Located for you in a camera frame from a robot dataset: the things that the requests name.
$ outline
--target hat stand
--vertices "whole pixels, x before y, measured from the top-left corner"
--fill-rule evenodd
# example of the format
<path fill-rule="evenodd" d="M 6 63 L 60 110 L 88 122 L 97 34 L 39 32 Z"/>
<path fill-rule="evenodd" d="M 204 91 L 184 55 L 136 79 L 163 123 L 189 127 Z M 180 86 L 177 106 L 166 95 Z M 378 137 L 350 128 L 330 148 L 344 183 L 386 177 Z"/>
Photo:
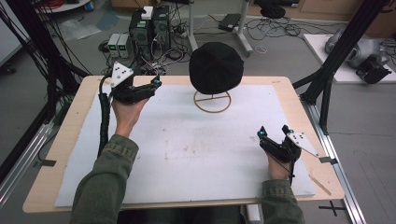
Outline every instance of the hat stand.
<path fill-rule="evenodd" d="M 230 107 L 230 105 L 231 105 L 231 95 L 230 95 L 230 93 L 228 93 L 227 91 L 224 92 L 224 93 L 226 94 L 224 96 L 214 96 L 212 94 L 211 97 L 209 97 L 209 98 L 197 99 L 198 91 L 196 91 L 195 94 L 194 94 L 194 103 L 199 109 L 205 111 L 206 113 L 221 113 L 221 112 L 225 111 L 226 109 L 228 109 L 228 107 Z M 208 110 L 208 109 L 205 109 L 201 105 L 198 104 L 199 102 L 202 102 L 202 101 L 218 100 L 218 99 L 222 99 L 222 98 L 228 98 L 229 101 L 228 101 L 228 104 L 224 108 L 222 108 L 220 110 Z"/>

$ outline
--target cardboard box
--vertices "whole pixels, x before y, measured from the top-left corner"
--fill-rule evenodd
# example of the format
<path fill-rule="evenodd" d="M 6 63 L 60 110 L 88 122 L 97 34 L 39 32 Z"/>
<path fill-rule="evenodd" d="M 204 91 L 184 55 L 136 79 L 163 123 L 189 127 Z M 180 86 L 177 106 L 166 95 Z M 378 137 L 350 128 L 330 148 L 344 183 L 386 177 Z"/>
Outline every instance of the cardboard box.
<path fill-rule="evenodd" d="M 370 37 L 392 37 L 396 34 L 396 1 L 391 1 L 382 10 L 366 31 Z"/>
<path fill-rule="evenodd" d="M 145 6 L 153 6 L 151 0 L 111 0 L 112 7 L 132 7 L 143 8 Z"/>

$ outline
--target person's left hand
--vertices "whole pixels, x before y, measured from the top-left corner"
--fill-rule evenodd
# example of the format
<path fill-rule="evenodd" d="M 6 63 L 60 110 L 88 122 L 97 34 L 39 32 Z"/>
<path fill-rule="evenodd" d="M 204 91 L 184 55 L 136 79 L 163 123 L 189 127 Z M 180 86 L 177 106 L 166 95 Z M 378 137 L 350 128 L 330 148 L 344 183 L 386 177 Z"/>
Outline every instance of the person's left hand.
<path fill-rule="evenodd" d="M 145 99 L 133 105 L 125 105 L 120 101 L 113 100 L 112 106 L 117 119 L 115 134 L 129 137 L 132 128 L 139 119 L 140 112 L 148 100 L 149 99 Z"/>

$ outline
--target gray machine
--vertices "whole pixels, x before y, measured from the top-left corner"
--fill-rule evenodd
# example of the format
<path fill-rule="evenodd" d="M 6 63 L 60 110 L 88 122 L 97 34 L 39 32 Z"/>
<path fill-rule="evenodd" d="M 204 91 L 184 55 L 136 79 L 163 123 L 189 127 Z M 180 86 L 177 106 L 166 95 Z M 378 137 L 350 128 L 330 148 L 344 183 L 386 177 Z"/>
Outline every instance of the gray machine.
<path fill-rule="evenodd" d="M 329 38 L 325 45 L 326 53 L 332 51 L 332 48 L 343 32 L 343 29 L 338 29 Z M 346 57 L 346 63 L 350 67 L 357 69 L 356 74 L 368 84 L 375 84 L 391 73 L 388 69 L 384 68 L 384 65 L 388 61 L 389 56 L 385 49 L 381 48 L 379 40 L 367 37 L 361 38 L 355 48 Z"/>

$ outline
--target black pole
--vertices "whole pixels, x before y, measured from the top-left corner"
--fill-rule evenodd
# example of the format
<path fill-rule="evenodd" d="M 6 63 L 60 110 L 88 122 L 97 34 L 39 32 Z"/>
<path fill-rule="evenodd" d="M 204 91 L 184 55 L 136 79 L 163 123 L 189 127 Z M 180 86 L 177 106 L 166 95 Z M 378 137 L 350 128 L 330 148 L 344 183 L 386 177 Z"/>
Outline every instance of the black pole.
<path fill-rule="evenodd" d="M 332 79 L 335 72 L 347 58 L 349 52 L 356 46 L 387 2 L 387 0 L 363 1 L 355 16 L 351 19 L 340 39 L 332 49 L 332 52 L 329 54 L 319 70 L 311 76 L 293 83 L 293 87 L 297 89 L 311 82 L 306 92 L 301 95 L 301 100 L 306 101 L 311 105 L 316 103 L 316 100 L 323 92 L 319 124 L 325 134 L 328 134 L 327 118 L 329 113 Z"/>

